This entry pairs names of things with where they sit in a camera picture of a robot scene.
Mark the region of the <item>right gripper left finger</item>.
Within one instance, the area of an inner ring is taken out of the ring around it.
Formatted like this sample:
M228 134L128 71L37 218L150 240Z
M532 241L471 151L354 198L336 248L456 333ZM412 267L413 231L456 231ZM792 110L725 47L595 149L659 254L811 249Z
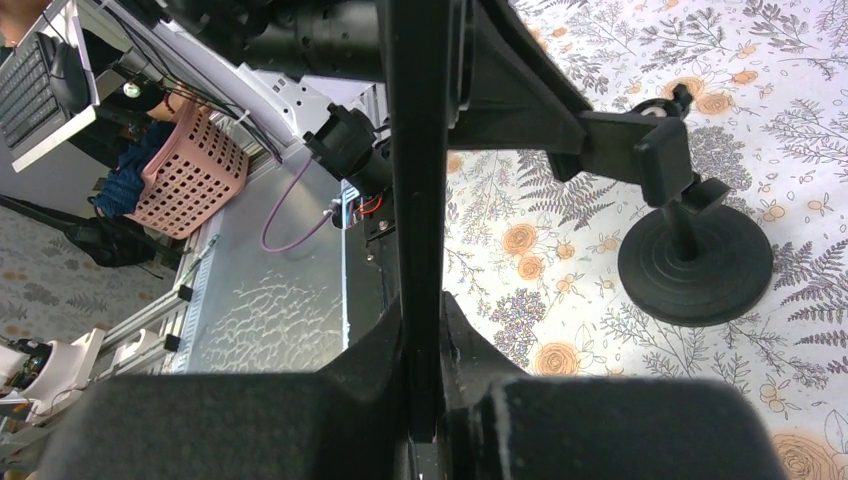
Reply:
M403 479L400 305L315 372L118 376L51 437L41 479Z

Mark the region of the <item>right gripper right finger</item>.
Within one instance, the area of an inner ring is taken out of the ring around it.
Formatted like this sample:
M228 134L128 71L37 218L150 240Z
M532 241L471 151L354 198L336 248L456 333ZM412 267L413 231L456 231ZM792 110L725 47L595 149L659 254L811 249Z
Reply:
M446 295L440 322L443 479L781 479L753 408L729 385L532 376Z

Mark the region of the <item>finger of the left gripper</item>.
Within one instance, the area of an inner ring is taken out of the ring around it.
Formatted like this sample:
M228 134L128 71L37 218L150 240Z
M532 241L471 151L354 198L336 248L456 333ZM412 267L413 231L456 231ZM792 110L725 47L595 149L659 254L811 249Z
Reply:
M471 1L455 150L579 151L591 109L507 1Z

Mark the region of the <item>black phone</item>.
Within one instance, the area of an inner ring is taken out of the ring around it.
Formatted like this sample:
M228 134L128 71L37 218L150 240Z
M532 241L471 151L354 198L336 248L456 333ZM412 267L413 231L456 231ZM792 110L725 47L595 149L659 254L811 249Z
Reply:
M383 12L408 427L416 442L433 440L440 410L452 17L449 1L388 1Z

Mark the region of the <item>black round-base stand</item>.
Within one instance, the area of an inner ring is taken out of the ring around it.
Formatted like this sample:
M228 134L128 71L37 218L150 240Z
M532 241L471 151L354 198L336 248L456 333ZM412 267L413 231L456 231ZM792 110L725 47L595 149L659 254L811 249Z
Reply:
M627 113L584 111L577 154L551 153L562 182L586 172L640 186L651 212L626 233L618 254L632 303L677 326L706 327L751 310L767 290L773 254L763 230L725 205L729 186L692 164L684 123L694 97L678 84Z

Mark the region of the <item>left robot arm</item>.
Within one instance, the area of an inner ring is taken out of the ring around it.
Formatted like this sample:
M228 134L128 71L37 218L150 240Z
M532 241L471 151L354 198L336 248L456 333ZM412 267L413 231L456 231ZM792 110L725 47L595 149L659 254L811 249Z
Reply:
M532 149L581 170L589 103L505 1L136 1L235 65L382 82L394 189L437 196L451 149Z

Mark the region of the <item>pink perforated basket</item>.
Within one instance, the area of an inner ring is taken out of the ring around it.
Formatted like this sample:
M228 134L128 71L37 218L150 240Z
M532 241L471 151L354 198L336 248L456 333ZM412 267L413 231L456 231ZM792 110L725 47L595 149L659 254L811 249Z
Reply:
M246 185L249 155L194 103L141 173L145 189L127 217L185 240Z

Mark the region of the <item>grey monitor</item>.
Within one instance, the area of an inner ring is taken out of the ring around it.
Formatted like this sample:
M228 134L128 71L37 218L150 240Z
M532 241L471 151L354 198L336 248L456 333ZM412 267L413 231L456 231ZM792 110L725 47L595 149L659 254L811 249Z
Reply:
M96 120L75 1L53 1L1 65L1 139L20 173Z

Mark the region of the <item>aluminium frame profile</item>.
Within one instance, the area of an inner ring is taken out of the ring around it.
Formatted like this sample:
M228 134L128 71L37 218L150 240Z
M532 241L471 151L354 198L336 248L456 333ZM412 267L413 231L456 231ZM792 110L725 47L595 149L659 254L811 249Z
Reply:
M92 382L121 374L156 374L167 366L183 343L191 302L201 297L199 270L219 238L213 227L192 235L172 288L106 331Z

